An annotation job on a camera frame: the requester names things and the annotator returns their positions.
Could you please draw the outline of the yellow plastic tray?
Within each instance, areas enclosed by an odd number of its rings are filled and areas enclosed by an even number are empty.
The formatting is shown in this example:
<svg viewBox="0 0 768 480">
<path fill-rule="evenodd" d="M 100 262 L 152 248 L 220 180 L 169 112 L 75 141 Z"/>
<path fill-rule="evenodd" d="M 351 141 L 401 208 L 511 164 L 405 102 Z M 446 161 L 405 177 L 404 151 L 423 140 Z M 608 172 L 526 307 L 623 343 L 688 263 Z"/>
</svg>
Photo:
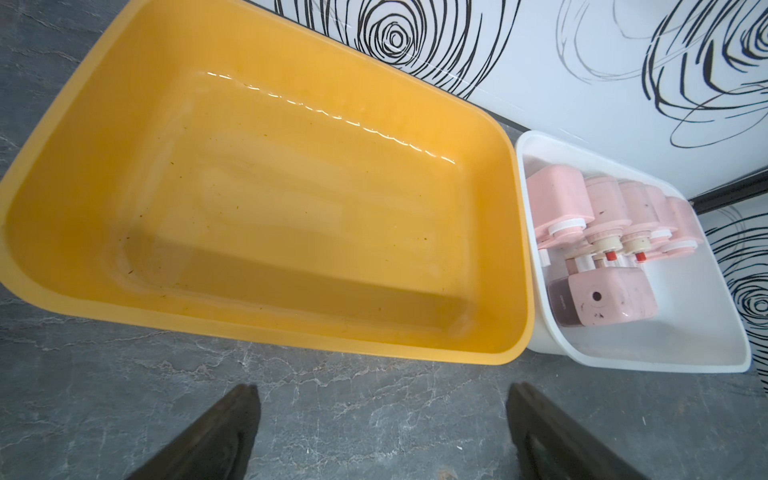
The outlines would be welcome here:
<svg viewBox="0 0 768 480">
<path fill-rule="evenodd" d="M 500 365 L 535 316 L 524 180 L 484 111 L 243 1 L 132 1 L 1 182 L 40 308 Z"/>
</svg>

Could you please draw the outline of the pink sharpener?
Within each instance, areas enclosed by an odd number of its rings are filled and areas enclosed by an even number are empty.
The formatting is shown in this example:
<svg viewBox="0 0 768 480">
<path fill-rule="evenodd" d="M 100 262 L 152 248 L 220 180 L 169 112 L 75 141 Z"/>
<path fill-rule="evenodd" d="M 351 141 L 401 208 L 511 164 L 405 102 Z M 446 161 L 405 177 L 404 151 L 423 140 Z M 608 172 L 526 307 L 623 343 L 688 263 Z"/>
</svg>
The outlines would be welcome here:
<svg viewBox="0 0 768 480">
<path fill-rule="evenodd" d="M 671 240 L 678 226 L 667 197 L 662 190 L 652 185 L 646 185 L 645 189 L 659 222 L 658 227 L 652 231 L 650 236 L 651 247 L 655 251 Z"/>
<path fill-rule="evenodd" d="M 690 255 L 704 242 L 697 215 L 690 203 L 684 199 L 667 197 L 667 203 L 676 221 L 677 230 L 660 251 L 670 258 Z"/>
<path fill-rule="evenodd" d="M 638 263 L 643 263 L 652 247 L 651 234 L 659 227 L 660 221 L 645 184 L 622 181 L 619 188 L 630 219 L 630 225 L 623 229 L 620 238 L 623 253 L 633 255 Z"/>
<path fill-rule="evenodd" d="M 584 232 L 585 244 L 578 256 L 598 255 L 616 261 L 623 250 L 624 229 L 631 225 L 618 180 L 611 176 L 596 176 L 586 179 L 585 185 L 594 220 Z"/>
<path fill-rule="evenodd" d="M 580 243 L 594 219 L 580 170 L 549 165 L 527 178 L 527 191 L 539 257 L 549 266 L 549 251 Z"/>
<path fill-rule="evenodd" d="M 600 327 L 648 320 L 659 306 L 646 273 L 637 267 L 606 267 L 552 281 L 552 315 L 563 327 Z"/>
</svg>

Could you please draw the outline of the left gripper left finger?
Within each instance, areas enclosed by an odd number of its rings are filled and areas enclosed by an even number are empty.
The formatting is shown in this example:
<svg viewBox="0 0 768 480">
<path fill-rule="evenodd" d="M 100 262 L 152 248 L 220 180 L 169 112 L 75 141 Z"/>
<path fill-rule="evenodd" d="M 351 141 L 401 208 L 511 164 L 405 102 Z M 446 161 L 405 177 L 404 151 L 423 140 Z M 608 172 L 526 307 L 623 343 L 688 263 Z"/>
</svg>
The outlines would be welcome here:
<svg viewBox="0 0 768 480">
<path fill-rule="evenodd" d="M 260 418 L 257 387 L 239 384 L 129 477 L 242 479 Z"/>
</svg>

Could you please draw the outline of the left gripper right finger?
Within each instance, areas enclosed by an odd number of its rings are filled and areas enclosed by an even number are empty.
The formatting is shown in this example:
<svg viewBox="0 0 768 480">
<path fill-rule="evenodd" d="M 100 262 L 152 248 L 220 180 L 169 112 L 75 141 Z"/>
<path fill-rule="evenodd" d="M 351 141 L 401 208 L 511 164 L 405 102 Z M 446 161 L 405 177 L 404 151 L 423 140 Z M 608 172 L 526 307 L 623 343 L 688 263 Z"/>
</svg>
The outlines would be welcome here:
<svg viewBox="0 0 768 480">
<path fill-rule="evenodd" d="M 522 479 L 644 479 L 527 382 L 511 385 L 507 422 Z"/>
</svg>

